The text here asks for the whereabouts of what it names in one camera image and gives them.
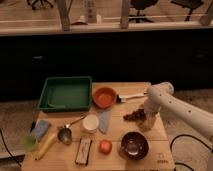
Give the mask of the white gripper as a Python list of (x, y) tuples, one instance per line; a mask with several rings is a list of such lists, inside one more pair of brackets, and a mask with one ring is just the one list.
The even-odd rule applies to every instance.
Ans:
[(150, 99), (146, 99), (143, 108), (147, 116), (138, 126), (141, 131), (150, 131), (156, 122), (156, 114), (160, 111), (160, 105)]

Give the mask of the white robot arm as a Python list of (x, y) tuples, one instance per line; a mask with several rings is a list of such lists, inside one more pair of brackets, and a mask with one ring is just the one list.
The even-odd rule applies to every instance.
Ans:
[(174, 87), (170, 82), (151, 85), (147, 89), (147, 99), (143, 105), (145, 114), (152, 116), (158, 113), (161, 107), (167, 108), (213, 142), (213, 114), (175, 98), (173, 93)]

